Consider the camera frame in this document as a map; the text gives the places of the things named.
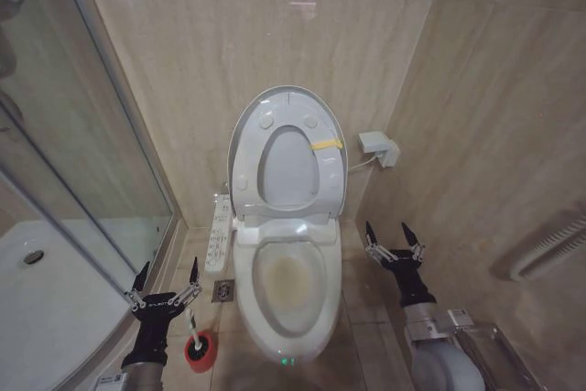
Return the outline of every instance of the bathroom floor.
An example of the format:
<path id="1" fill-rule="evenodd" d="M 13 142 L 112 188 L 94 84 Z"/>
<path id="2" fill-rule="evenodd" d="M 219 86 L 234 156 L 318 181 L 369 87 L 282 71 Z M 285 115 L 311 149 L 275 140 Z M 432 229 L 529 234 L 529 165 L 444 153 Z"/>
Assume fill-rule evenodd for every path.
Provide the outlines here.
<path id="1" fill-rule="evenodd" d="M 186 285 L 193 257 L 205 258 L 209 228 L 188 231 L 171 289 Z M 364 253 L 353 223 L 342 223 L 342 304 L 336 330 L 311 363 L 281 366 L 256 348 L 242 322 L 236 299 L 211 303 L 213 281 L 201 272 L 202 293 L 191 303 L 199 328 L 217 335 L 214 367 L 194 374 L 183 357 L 189 331 L 182 317 L 168 332 L 166 391 L 184 390 L 388 390 L 413 391 L 376 279 L 378 267 Z M 232 261 L 223 278 L 233 278 Z"/>

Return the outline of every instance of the shower drain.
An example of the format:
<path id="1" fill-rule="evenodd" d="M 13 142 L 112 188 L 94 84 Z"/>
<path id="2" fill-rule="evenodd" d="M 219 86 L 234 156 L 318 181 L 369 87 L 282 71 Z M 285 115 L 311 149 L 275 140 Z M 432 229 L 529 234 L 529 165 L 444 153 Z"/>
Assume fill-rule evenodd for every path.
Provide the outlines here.
<path id="1" fill-rule="evenodd" d="M 213 283 L 212 302 L 231 302 L 233 299 L 233 279 L 221 279 Z"/>
<path id="2" fill-rule="evenodd" d="M 43 258 L 43 256 L 45 256 L 45 253 L 43 251 L 38 250 L 27 254 L 23 261 L 27 265 L 34 265 L 35 263 L 38 263 Z"/>

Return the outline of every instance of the toilet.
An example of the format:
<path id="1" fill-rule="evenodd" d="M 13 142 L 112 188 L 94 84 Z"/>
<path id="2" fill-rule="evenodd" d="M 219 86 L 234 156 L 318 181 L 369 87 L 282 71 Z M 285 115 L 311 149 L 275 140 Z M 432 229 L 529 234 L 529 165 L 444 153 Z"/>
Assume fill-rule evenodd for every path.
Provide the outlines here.
<path id="1" fill-rule="evenodd" d="M 261 93 L 233 131 L 228 176 L 238 307 L 258 347 L 283 365 L 314 359 L 336 324 L 347 170 L 340 125 L 307 89 Z"/>

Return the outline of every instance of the shower enclosure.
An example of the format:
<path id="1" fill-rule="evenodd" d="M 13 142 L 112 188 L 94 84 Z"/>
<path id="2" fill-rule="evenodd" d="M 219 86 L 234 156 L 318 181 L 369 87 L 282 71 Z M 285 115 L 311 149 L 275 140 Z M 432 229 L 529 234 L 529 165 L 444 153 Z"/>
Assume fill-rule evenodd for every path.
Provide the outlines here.
<path id="1" fill-rule="evenodd" d="M 4 390 L 51 389 L 90 358 L 179 215 L 91 6 L 0 0 Z"/>

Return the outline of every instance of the power cord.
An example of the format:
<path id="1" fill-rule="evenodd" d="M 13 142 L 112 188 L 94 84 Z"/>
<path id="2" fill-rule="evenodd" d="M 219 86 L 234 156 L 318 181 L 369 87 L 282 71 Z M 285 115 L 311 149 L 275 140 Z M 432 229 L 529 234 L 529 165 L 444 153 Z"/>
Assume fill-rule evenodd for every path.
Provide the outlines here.
<path id="1" fill-rule="evenodd" d="M 365 162 L 363 162 L 361 164 L 354 165 L 353 167 L 348 168 L 348 172 L 350 173 L 352 171 L 355 171 L 357 168 L 363 167 L 364 165 L 368 165 L 371 162 L 375 161 L 377 158 L 378 158 L 378 153 L 374 153 L 373 156 L 370 159 L 366 160 Z"/>

